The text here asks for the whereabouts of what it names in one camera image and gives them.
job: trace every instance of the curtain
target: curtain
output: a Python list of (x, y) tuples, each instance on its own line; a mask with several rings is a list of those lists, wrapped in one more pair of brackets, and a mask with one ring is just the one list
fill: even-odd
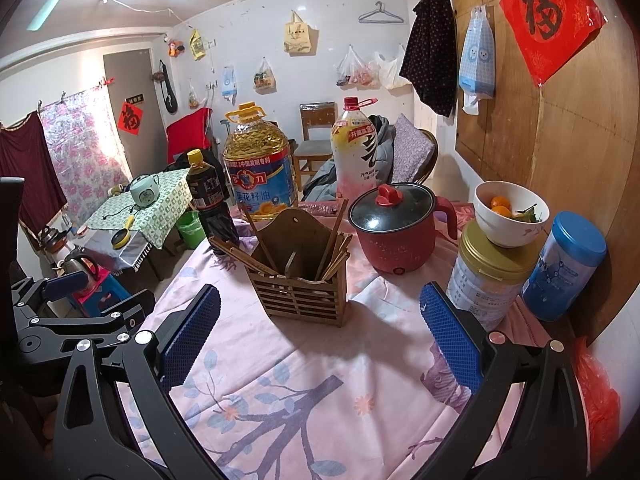
[(110, 187), (131, 179), (107, 89), (65, 97), (40, 117), (69, 216), (81, 225), (107, 200)]
[(65, 205), (36, 112), (15, 126), (0, 129), (0, 176), (24, 178), (19, 217), (35, 235)]

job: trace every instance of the orange flower print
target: orange flower print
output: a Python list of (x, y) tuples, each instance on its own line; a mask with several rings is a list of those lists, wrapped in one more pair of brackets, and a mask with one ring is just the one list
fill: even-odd
[(235, 408), (227, 408), (225, 410), (225, 412), (223, 413), (225, 420), (236, 420), (236, 418), (238, 418), (238, 410), (236, 410)]
[(356, 397), (356, 402), (353, 407), (358, 412), (358, 415), (369, 415), (369, 413), (373, 411), (373, 408), (376, 407), (376, 401), (373, 399), (373, 396), (370, 395)]

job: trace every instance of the red electric pot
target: red electric pot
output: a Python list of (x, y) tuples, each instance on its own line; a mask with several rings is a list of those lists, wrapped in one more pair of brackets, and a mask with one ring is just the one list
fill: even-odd
[(421, 267), (433, 253), (433, 212), (447, 215), (447, 232), (458, 238), (456, 211), (446, 198), (420, 184), (382, 184), (361, 195), (349, 208), (367, 260), (377, 270), (404, 274)]

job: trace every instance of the red plastic bag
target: red plastic bag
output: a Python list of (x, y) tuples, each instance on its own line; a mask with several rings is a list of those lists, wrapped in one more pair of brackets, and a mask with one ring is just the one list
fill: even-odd
[(500, 6), (538, 86), (607, 22), (593, 0), (500, 0)]
[(620, 396), (609, 386), (606, 370), (587, 350), (585, 337), (579, 337), (575, 343), (575, 368), (589, 419), (591, 470), (594, 470), (618, 439)]

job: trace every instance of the ceiling fan blade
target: ceiling fan blade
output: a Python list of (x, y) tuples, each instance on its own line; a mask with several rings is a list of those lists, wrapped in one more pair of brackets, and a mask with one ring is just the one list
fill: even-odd
[(27, 30), (38, 30), (42, 26), (42, 24), (45, 22), (45, 20), (49, 17), (49, 15), (51, 14), (51, 11), (58, 4), (59, 1), (60, 0), (47, 0), (44, 3), (44, 5), (40, 7), (40, 10), (38, 11), (38, 13), (31, 20), (31, 23), (27, 27)]

